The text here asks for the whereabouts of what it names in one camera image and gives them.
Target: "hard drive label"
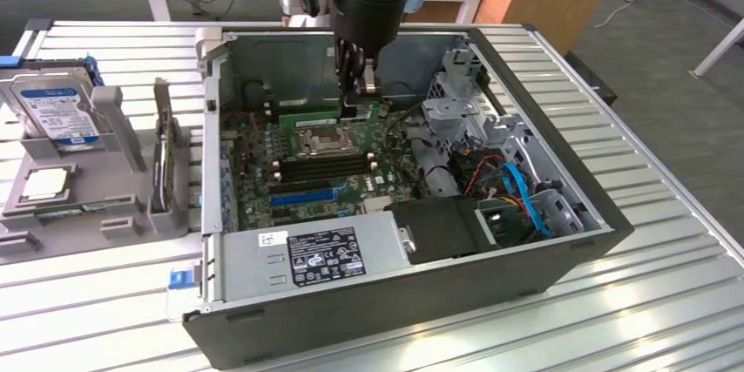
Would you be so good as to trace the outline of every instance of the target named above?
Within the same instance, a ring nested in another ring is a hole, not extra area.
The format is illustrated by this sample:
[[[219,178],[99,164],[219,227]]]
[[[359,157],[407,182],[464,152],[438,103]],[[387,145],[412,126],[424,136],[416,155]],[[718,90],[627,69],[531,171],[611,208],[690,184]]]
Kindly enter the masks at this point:
[[[34,118],[51,139],[62,144],[86,144],[99,139],[94,120],[72,88],[22,91]]]
[[[287,250],[299,287],[367,273],[352,227],[287,237]]]

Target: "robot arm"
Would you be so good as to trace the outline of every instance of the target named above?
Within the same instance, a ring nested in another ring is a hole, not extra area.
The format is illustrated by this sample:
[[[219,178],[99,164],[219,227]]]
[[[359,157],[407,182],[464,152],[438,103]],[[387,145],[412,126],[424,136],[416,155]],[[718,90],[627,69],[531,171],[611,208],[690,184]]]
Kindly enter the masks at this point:
[[[394,41],[407,0],[283,0],[287,13],[331,11],[336,43],[342,116],[354,117],[360,102],[382,98],[379,53]]]

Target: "gray carpet floor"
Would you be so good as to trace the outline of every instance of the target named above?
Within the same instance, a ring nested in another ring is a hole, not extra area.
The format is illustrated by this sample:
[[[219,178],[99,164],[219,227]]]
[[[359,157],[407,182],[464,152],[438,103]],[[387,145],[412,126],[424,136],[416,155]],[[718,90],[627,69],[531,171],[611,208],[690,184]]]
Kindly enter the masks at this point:
[[[702,5],[699,0],[688,0]],[[744,243],[736,198],[744,190],[744,50],[735,47],[708,75],[694,69],[735,22],[711,17],[686,0],[639,0],[595,28],[626,2],[603,0],[576,41],[575,54],[620,96],[614,109],[695,197]],[[170,0],[176,20],[223,16],[230,0],[195,17]],[[64,20],[150,20],[146,0],[0,0],[0,54],[14,50],[32,17]],[[276,0],[238,0],[223,20],[276,21]]]

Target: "motherboard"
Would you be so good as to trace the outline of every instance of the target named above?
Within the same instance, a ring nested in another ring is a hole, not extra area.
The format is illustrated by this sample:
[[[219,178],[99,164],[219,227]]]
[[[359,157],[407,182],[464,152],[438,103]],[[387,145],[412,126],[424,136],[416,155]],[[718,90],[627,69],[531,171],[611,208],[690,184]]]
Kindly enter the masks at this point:
[[[386,137],[404,111],[376,107],[356,120],[334,109],[278,113],[223,115],[239,231],[375,213],[428,196],[410,142]]]

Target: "power supply label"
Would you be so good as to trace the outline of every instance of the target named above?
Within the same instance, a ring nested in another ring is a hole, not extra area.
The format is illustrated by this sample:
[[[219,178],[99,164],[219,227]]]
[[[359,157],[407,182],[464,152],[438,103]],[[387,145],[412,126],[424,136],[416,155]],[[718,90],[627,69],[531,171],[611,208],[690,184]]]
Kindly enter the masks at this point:
[[[86,144],[99,139],[87,104],[72,88],[22,91],[27,108],[51,139],[62,144]]]
[[[287,249],[299,287],[367,273],[352,227],[287,237]]]

